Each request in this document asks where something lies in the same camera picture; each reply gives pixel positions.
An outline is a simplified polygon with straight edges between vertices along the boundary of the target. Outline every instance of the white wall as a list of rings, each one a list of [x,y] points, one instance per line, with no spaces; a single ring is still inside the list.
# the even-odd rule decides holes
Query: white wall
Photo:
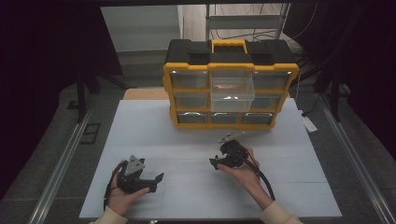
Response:
[[[180,38],[177,6],[101,9],[116,52],[168,49]]]

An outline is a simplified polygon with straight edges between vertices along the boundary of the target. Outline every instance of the wrist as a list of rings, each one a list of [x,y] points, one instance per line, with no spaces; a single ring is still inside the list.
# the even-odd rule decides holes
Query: wrist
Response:
[[[247,189],[247,192],[262,211],[265,210],[265,208],[267,208],[274,201],[262,188],[261,185],[256,188],[249,188]]]

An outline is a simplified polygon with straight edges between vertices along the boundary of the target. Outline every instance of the sleeve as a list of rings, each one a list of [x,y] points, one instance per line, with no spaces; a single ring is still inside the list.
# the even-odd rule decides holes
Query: sleeve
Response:
[[[279,203],[273,201],[262,211],[260,220],[265,224],[300,224],[297,216],[289,214]]]
[[[125,224],[128,218],[122,217],[115,213],[111,208],[106,206],[105,212],[96,221],[90,224]]]

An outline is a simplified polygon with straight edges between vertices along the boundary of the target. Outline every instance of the metal rail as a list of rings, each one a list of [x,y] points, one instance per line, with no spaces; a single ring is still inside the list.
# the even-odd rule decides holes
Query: metal rail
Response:
[[[53,170],[52,175],[47,182],[47,186],[44,188],[40,199],[35,206],[35,210],[29,219],[29,224],[44,223],[44,220],[46,219],[46,216],[50,210],[50,206],[52,205],[55,195],[61,186],[62,180],[64,179],[64,174],[66,173],[70,161],[72,160],[76,151],[79,139],[81,138],[85,126],[90,119],[92,108],[94,107],[95,103],[96,96],[94,95],[88,110],[85,113],[85,116],[82,118],[82,121],[76,125],[72,135],[70,136],[70,139],[64,148],[64,152],[58,160],[58,163],[56,164],[55,169]]]
[[[342,124],[337,122],[332,115],[332,112],[329,109],[329,103],[326,100],[323,100],[321,96],[319,96],[320,103],[323,105],[323,110],[327,119],[329,120],[332,128],[334,130],[335,135],[340,141],[347,158],[349,159],[352,167],[355,170],[356,175],[358,176],[363,188],[366,190],[374,208],[377,212],[379,218],[382,223],[396,223],[395,217],[392,214],[392,211],[389,208],[387,201],[381,193],[378,185],[374,182],[373,178],[370,176],[366,167],[359,156],[359,153],[354,148],[353,144],[349,140],[347,133],[345,132]]]

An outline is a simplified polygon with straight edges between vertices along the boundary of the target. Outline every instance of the cable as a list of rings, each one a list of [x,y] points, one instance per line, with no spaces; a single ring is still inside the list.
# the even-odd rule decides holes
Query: cable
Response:
[[[126,166],[127,164],[128,164],[128,161],[120,162],[120,164],[117,165],[116,169],[114,169],[113,173],[111,174],[110,181],[108,182],[107,187],[106,187],[106,193],[105,193],[104,202],[103,202],[103,210],[106,209],[106,205],[108,203],[108,197],[110,196],[111,190],[117,188],[117,187],[111,188],[111,183],[113,183],[114,176],[116,176],[117,172],[120,170],[121,167]]]
[[[271,33],[271,32],[274,32],[274,31],[275,30],[259,32],[259,33],[257,33],[257,35]],[[231,38],[236,38],[236,37],[241,37],[241,36],[253,35],[253,34],[246,34],[246,35],[234,35],[234,36],[228,36],[228,37],[221,37],[221,36],[219,36],[219,33],[217,32],[217,30],[216,30],[216,34],[218,35],[219,39],[231,39]]]
[[[273,35],[256,35],[253,37],[253,40],[257,39],[259,42],[265,40],[265,39],[258,39],[257,37],[259,37],[259,36],[268,36],[268,37],[274,38]]]
[[[229,153],[234,155],[239,160],[242,160],[245,164],[247,164],[262,179],[262,181],[264,181],[264,184],[268,188],[268,192],[270,193],[271,198],[275,201],[275,195],[274,195],[274,192],[272,190],[271,184],[268,181],[267,177],[262,173],[262,171],[260,170],[259,166],[257,164],[251,163],[250,161],[248,161],[247,159],[239,156],[236,153],[233,153],[231,151],[229,151]]]
[[[286,42],[291,41],[292,39],[298,37],[298,36],[301,35],[303,32],[305,32],[305,30],[306,30],[306,29],[309,27],[309,25],[311,24],[311,21],[314,19],[315,12],[317,11],[317,8],[318,8],[318,3],[315,5],[315,9],[314,9],[314,12],[312,13],[311,19],[309,20],[309,23],[305,26],[305,28],[304,28],[299,34],[297,34],[297,36],[295,36],[295,37],[293,37],[293,38],[290,38],[290,39],[287,40]]]
[[[298,90],[300,89],[300,77],[301,77],[301,71],[298,73],[297,92],[296,92],[296,97],[294,98],[294,101],[296,104],[297,104],[297,98],[298,98]]]
[[[273,9],[274,13],[276,14],[276,11],[275,11],[274,6],[272,5],[272,3],[270,5],[271,5],[271,8]]]
[[[318,99],[319,99],[319,94],[318,94],[317,100],[315,101],[315,103],[312,106],[312,108],[310,110],[308,110],[307,112],[303,112],[303,114],[301,114],[301,116],[306,117],[309,113],[311,113],[315,109],[315,107],[316,107],[316,105],[318,103]]]

